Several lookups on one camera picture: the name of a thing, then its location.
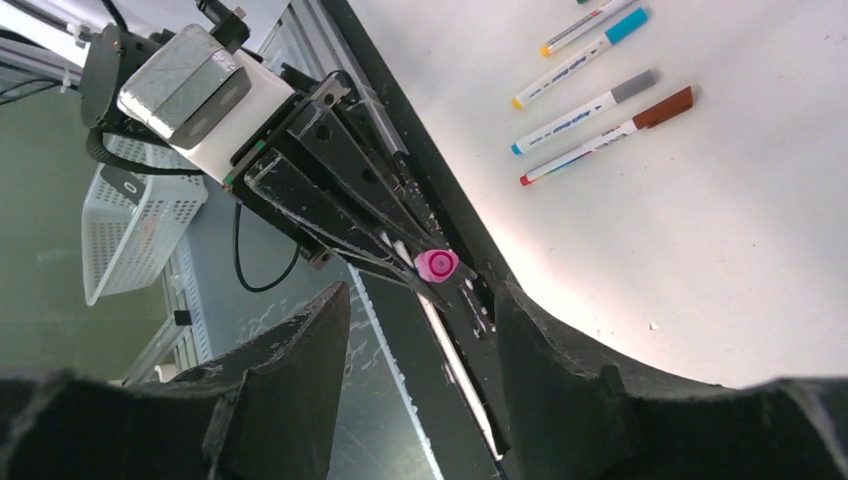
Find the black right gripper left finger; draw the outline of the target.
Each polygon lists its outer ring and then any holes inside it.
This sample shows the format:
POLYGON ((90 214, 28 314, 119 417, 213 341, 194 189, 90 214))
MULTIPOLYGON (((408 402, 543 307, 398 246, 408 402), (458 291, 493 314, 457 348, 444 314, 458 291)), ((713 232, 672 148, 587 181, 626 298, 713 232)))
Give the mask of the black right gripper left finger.
POLYGON ((69 369, 1 376, 5 479, 323 479, 346 366, 350 292, 166 383, 69 369))

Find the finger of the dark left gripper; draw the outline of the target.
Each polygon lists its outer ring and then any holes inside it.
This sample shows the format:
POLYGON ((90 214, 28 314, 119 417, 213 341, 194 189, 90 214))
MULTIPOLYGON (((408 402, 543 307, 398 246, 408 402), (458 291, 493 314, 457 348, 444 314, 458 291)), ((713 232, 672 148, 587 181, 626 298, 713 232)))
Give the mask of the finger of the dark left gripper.
POLYGON ((288 125, 304 151, 295 164, 352 223, 339 234, 345 249, 400 264, 401 248, 409 255, 406 268, 425 282, 475 280, 473 269, 422 223, 413 209, 418 194, 392 170, 394 160, 368 136, 370 127, 357 112, 317 100, 300 102, 288 125))
POLYGON ((439 310, 451 308, 443 289, 427 285, 413 272, 320 162, 270 148, 246 162, 243 184, 356 268, 409 288, 439 310))

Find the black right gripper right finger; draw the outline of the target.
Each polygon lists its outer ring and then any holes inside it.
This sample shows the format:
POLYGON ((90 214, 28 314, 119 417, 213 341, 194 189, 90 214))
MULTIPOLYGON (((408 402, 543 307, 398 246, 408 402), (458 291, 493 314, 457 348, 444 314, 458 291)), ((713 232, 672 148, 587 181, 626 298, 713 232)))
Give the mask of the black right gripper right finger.
POLYGON ((511 283, 495 297, 511 449, 525 479, 843 479, 847 381, 733 389, 624 355, 511 283))

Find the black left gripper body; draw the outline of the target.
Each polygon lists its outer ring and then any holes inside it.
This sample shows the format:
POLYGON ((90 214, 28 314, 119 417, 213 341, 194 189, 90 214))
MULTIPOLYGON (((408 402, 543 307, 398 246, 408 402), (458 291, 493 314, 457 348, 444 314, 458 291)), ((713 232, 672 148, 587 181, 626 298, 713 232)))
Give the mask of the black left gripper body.
POLYGON ((371 125, 347 97, 336 101, 331 79, 316 82, 288 70, 282 75, 294 93, 264 121, 229 160, 221 181, 228 193, 247 197, 243 168, 255 155, 276 148, 298 158, 320 162, 335 177, 348 199, 371 197, 371 125))

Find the light pink pen cap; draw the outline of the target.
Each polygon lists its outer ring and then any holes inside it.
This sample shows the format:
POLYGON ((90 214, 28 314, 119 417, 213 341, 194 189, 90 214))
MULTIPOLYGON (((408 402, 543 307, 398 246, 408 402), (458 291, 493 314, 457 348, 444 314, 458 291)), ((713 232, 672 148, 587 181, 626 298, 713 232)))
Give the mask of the light pink pen cap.
POLYGON ((413 260, 418 275, 429 283, 444 283, 457 270, 458 256, 451 250, 430 249, 421 252, 413 260))

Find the blue white pen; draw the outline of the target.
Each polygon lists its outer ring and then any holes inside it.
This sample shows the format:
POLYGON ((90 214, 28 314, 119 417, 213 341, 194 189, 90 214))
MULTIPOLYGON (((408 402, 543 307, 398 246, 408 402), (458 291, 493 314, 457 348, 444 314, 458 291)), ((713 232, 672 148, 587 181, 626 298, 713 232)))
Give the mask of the blue white pen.
POLYGON ((608 91, 519 138, 510 145, 510 151, 515 156, 524 155, 551 138, 564 133, 590 117, 597 117, 617 104, 618 101, 613 93, 608 91))

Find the red white pen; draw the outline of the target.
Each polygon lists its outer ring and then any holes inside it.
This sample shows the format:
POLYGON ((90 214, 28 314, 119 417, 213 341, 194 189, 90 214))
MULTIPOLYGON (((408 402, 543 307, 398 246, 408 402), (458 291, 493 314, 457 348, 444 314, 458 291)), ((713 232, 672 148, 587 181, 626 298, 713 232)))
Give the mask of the red white pen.
POLYGON ((549 175, 571 163, 576 162, 584 157, 587 157, 598 150, 604 149, 611 144, 634 134, 639 130, 634 119, 621 123, 610 130, 597 135, 577 147, 569 150, 548 162, 531 169, 519 178, 519 183, 522 186, 529 186, 540 180, 546 175, 549 175))

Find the yellow white pen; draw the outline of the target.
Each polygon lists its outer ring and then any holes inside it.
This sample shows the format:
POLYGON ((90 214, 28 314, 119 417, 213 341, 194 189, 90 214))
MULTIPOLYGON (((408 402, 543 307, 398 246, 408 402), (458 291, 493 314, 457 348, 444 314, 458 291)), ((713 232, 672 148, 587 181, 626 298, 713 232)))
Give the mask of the yellow white pen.
POLYGON ((535 102, 552 87, 561 84, 599 55, 605 53, 613 46, 613 42, 606 36, 601 35, 579 52, 566 59, 562 64, 533 81, 511 100, 511 105, 517 110, 525 108, 535 102))

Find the brown white pen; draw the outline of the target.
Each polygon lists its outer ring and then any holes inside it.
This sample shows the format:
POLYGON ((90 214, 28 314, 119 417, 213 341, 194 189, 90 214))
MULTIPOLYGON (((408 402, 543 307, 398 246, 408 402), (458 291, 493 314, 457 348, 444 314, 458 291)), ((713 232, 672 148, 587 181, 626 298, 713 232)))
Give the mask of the brown white pen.
POLYGON ((634 3, 634 0, 608 0, 585 14, 565 30, 547 40, 540 48, 542 57, 549 57, 585 34, 606 18, 634 3))

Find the grey white pen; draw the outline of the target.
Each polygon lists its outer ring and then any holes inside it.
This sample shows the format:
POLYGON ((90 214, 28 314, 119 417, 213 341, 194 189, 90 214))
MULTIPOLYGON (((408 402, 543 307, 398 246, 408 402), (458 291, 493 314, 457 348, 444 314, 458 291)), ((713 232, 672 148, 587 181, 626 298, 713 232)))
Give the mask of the grey white pen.
POLYGON ((406 245, 402 241, 391 239, 386 231, 380 232, 380 238, 399 256, 400 259, 405 262, 406 265, 411 268, 415 268, 415 264, 406 248, 406 245))

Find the brown pen cap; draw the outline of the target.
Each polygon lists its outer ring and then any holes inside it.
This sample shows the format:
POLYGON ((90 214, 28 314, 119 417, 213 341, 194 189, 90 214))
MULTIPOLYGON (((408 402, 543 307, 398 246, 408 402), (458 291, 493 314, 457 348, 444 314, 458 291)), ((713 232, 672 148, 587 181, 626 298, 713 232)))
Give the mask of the brown pen cap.
POLYGON ((638 130, 653 128, 675 116, 690 110, 694 106, 694 93, 691 86, 678 91, 663 101, 635 115, 632 121, 638 130))

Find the grey pen cap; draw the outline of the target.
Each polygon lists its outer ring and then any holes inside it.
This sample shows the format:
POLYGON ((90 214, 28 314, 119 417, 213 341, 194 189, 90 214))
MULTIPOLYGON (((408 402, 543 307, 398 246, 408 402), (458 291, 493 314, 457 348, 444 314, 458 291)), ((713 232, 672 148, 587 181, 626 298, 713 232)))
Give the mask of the grey pen cap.
POLYGON ((659 74, 654 69, 648 69, 612 88, 610 94, 615 103, 619 104, 652 88, 658 78, 659 74))

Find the blue pen cap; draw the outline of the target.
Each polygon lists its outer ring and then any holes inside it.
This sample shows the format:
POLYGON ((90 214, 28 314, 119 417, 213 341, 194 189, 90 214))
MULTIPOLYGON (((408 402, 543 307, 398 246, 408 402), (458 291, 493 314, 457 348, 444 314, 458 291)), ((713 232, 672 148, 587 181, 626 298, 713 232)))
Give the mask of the blue pen cap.
POLYGON ((628 35, 645 25, 648 19, 649 16, 647 11, 644 8, 637 8, 607 29, 604 36, 611 45, 616 45, 628 35))

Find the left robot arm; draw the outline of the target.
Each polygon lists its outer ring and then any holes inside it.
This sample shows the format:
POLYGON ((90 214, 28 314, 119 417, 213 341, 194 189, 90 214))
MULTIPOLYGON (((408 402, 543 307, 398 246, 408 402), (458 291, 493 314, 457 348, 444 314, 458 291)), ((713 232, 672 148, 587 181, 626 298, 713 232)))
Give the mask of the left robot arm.
POLYGON ((407 150, 358 69, 314 77, 269 70, 245 44, 243 12, 200 1, 208 25, 141 33, 117 5, 109 22, 73 29, 83 50, 75 84, 97 161, 132 173, 159 168, 109 151, 109 136, 183 158, 170 175, 205 175, 298 244, 411 289, 438 310, 456 301, 482 314, 477 275, 432 221, 407 150))

